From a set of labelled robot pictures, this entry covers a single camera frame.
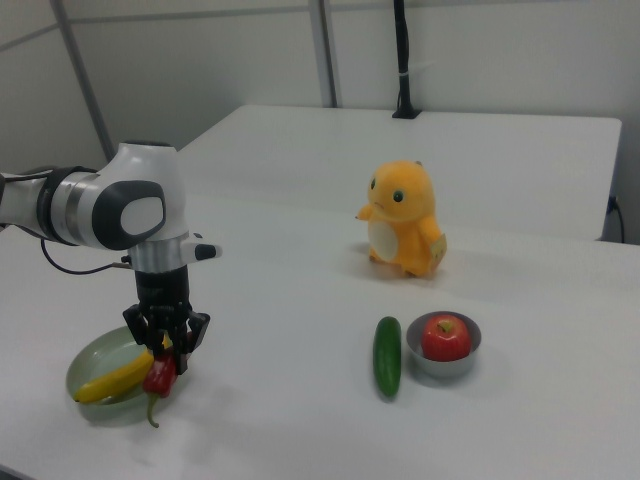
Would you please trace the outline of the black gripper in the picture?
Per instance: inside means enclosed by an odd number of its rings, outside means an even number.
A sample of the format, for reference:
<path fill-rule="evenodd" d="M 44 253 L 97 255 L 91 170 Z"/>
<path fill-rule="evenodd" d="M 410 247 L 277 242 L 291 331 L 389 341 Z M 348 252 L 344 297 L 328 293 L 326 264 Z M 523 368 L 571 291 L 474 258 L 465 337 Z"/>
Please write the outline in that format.
<path fill-rule="evenodd" d="M 161 273 L 135 272 L 138 304 L 123 311 L 125 323 L 138 345 L 149 346 L 149 326 L 175 330 L 170 336 L 178 376 L 188 368 L 190 355 L 201 345 L 211 316 L 190 311 L 188 269 Z"/>

